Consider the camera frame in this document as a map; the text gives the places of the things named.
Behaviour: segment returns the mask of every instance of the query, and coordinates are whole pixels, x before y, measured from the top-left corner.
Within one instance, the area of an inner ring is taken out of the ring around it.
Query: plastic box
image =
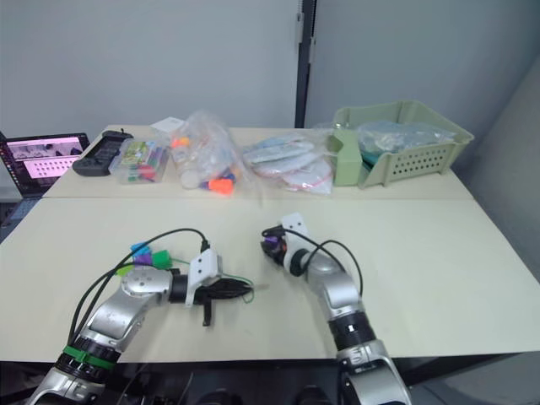
[[[121,184],[149,184],[161,181],[169,150],[160,141],[128,139],[112,160],[109,171]]]
[[[352,180],[358,179],[360,188],[383,184],[409,177],[427,175],[429,173],[446,173],[457,156],[474,139],[474,136],[428,106],[412,100],[396,101],[390,104],[369,107],[345,107],[337,110],[333,125],[335,128],[354,130],[360,124],[373,121],[426,122],[431,125],[452,131],[456,134],[455,142],[423,146],[403,150],[397,154],[382,154],[375,166],[368,170],[362,165],[362,157],[356,151],[352,153],[346,145],[352,145],[351,131],[337,129],[331,137],[331,145],[337,152],[335,158],[334,184],[336,186],[352,186]]]

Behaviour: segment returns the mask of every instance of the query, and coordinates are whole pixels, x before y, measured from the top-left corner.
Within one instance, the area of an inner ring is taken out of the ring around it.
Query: gray wall
[[[294,124],[294,0],[0,0],[8,137],[149,124],[199,108]]]
[[[538,0],[319,0],[306,125],[416,99],[480,138],[539,52]]]
[[[466,185],[540,281],[540,57],[481,142]]]

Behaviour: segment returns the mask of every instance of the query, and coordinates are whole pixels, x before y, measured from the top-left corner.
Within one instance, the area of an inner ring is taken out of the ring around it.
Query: remote control
[[[108,176],[109,165],[118,154],[122,142],[133,138],[130,133],[118,131],[105,131],[101,140],[81,159],[73,162],[75,173],[81,176]]]

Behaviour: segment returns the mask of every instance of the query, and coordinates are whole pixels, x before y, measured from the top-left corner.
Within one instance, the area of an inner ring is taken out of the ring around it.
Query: beige table surface
[[[183,226],[206,234],[226,272],[251,278],[256,298],[216,303],[209,328],[200,307],[152,310],[121,361],[334,357],[305,282],[258,245],[261,230],[295,211],[314,239],[356,255],[371,324],[392,356],[540,350],[540,287],[473,200],[96,197],[44,198],[0,245],[0,359],[54,361],[88,285],[132,243]],[[183,259],[198,246],[194,235],[153,244]]]
[[[154,137],[150,127],[132,125],[111,125],[106,129],[119,130],[124,128],[135,138],[151,139]],[[293,129],[271,128],[232,128],[233,138],[238,145],[244,146],[264,138],[282,135],[291,131],[308,131]],[[98,137],[87,150],[98,142]],[[325,196],[314,196],[305,192],[288,192],[276,190],[259,182],[261,192],[235,191],[236,196],[250,198],[301,198],[328,199]],[[163,180],[157,184],[121,185],[113,176],[82,177],[73,169],[66,172],[45,197],[142,197],[142,198],[214,198],[222,199],[220,195],[204,190],[184,190],[176,174],[175,166],[169,160]],[[433,174],[396,181],[388,187],[373,186],[360,190],[358,187],[334,187],[332,199],[353,198],[362,199],[473,199],[471,193],[459,181],[456,175],[449,171],[445,175]]]

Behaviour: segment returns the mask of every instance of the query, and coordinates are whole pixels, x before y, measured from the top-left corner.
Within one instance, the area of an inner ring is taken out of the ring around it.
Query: clear plastic container
[[[112,160],[109,171],[121,184],[149,184],[161,181],[169,150],[160,141],[128,139]]]

